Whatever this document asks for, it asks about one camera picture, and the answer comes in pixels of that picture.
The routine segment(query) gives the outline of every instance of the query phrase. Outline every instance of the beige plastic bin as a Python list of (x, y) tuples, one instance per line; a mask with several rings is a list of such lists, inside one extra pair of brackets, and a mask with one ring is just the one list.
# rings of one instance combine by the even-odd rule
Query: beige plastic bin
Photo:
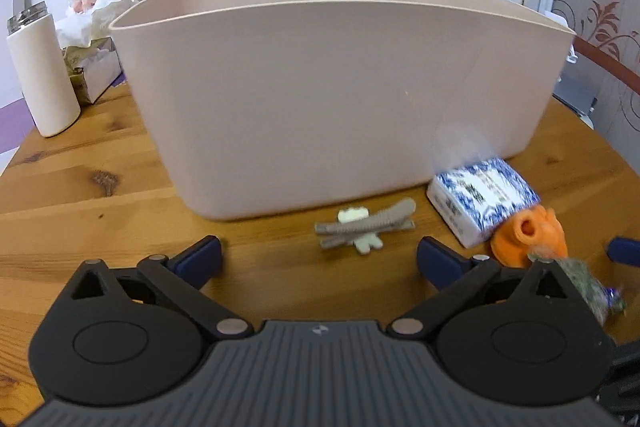
[(213, 219), (518, 153), (574, 36), (507, 0), (145, 0), (111, 30), (178, 194)]

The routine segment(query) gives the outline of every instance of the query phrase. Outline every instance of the logo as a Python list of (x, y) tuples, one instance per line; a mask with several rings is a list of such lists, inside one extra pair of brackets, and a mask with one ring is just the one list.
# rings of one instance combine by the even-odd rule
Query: logo
[(311, 331), (318, 337), (322, 337), (322, 335), (326, 335), (329, 332), (329, 328), (327, 328), (324, 324), (318, 324), (317, 326), (311, 328)]

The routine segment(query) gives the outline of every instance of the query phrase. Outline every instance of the blue object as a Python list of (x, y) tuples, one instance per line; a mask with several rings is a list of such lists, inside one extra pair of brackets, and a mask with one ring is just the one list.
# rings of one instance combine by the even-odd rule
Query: blue object
[(431, 236), (418, 243), (416, 261), (420, 274), (438, 290), (453, 284), (474, 266), (473, 261)]
[(222, 268), (222, 245), (207, 235), (195, 245), (169, 259), (166, 267), (198, 290)]
[(640, 241), (614, 237), (607, 247), (607, 256), (614, 263), (640, 266)]

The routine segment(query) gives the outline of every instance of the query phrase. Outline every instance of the orange toy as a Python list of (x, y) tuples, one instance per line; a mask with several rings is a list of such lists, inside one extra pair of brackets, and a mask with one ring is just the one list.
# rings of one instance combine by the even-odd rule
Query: orange toy
[(527, 253), (545, 257), (567, 257), (564, 230), (552, 208), (540, 204), (513, 214), (491, 238), (494, 255), (505, 266), (524, 268), (531, 264)]

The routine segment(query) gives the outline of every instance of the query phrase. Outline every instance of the silver screw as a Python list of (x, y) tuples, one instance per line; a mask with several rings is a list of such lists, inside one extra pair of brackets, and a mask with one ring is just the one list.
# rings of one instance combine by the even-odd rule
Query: silver screw
[(392, 322), (391, 327), (399, 335), (415, 335), (422, 331), (424, 325), (418, 319), (397, 319)]
[(222, 319), (216, 324), (216, 328), (223, 335), (238, 335), (244, 333), (248, 327), (249, 324), (242, 319)]

